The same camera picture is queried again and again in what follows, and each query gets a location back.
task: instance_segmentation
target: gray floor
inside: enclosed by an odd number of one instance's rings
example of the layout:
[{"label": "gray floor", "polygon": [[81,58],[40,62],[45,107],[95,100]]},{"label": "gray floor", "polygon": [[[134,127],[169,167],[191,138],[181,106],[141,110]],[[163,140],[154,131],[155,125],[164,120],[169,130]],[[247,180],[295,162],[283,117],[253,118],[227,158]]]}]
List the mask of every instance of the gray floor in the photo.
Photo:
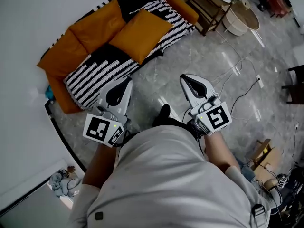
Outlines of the gray floor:
[{"label": "gray floor", "polygon": [[[299,160],[301,155],[304,106],[287,105],[288,93],[281,90],[281,86],[292,83],[293,76],[286,69],[297,66],[292,47],[301,44],[303,36],[292,18],[270,18],[268,12],[260,12],[254,4],[252,9],[261,24],[258,33],[263,46],[250,31],[236,37],[229,32],[224,33],[224,27],[220,25],[218,33],[209,32],[203,37],[195,31],[184,37],[166,49],[163,57],[152,60],[132,75],[134,89],[128,108],[132,132],[150,128],[163,104],[171,106],[172,117],[182,119],[189,107],[179,84],[179,76],[183,73],[210,80],[218,93],[222,91],[221,98],[230,109],[236,98],[256,81],[252,62],[264,87],[261,89],[256,84],[246,96],[239,99],[233,110],[233,123],[222,133],[230,149],[244,161],[257,147],[257,139],[263,141],[270,138],[271,146],[280,148],[283,154],[278,172],[288,172],[294,164],[292,154],[296,123],[299,123],[299,129],[294,158]],[[239,63],[239,73],[235,69],[230,70],[216,79],[241,58],[251,62],[243,61],[242,70]],[[87,166],[97,143],[82,137],[86,112],[66,115],[57,103],[51,106],[51,110],[66,140]]]}]

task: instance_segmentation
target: red chair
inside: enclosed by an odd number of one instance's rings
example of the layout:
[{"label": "red chair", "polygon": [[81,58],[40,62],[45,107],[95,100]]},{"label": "red chair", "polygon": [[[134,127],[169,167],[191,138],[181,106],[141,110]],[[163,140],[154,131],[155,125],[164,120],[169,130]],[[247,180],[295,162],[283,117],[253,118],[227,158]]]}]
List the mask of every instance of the red chair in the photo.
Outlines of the red chair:
[{"label": "red chair", "polygon": [[284,17],[287,13],[289,13],[289,8],[285,5],[283,0],[267,0],[270,6],[270,11],[273,12],[273,17],[275,14],[276,16],[280,16],[281,18]]}]

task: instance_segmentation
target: sofa armrest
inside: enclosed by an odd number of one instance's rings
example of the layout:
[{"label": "sofa armrest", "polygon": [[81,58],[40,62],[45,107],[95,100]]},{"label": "sofa armrest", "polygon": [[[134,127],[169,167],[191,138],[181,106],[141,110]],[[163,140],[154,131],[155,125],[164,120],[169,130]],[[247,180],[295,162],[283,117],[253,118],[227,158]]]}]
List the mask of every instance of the sofa armrest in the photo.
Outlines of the sofa armrest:
[{"label": "sofa armrest", "polygon": [[47,74],[47,79],[51,85],[54,96],[64,113],[68,114],[81,112],[81,109],[74,103],[62,80],[57,79],[49,74]]},{"label": "sofa armrest", "polygon": [[199,15],[183,0],[166,0],[184,19],[194,25]]}]

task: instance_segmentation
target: person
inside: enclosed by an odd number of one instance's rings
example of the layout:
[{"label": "person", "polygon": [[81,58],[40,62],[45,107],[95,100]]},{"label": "person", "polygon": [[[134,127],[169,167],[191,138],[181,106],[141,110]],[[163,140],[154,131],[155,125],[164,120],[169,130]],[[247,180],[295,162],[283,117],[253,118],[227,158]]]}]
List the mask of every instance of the person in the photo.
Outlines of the person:
[{"label": "person", "polygon": [[163,106],[153,128],[121,148],[115,169],[116,149],[98,147],[69,227],[264,227],[252,218],[255,204],[267,227],[270,207],[241,174],[222,134],[204,135],[207,161],[193,129],[169,114]]}]

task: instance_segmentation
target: gray t-shirt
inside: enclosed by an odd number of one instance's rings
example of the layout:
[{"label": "gray t-shirt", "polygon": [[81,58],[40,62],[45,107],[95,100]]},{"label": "gray t-shirt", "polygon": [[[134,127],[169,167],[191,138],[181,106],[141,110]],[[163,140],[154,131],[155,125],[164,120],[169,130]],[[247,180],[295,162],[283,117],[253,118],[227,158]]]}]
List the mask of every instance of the gray t-shirt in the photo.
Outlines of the gray t-shirt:
[{"label": "gray t-shirt", "polygon": [[[206,162],[186,130],[158,126],[133,137],[101,190],[83,185],[71,227],[250,227],[250,199],[267,207],[235,167]],[[95,213],[103,219],[96,220]]]}]

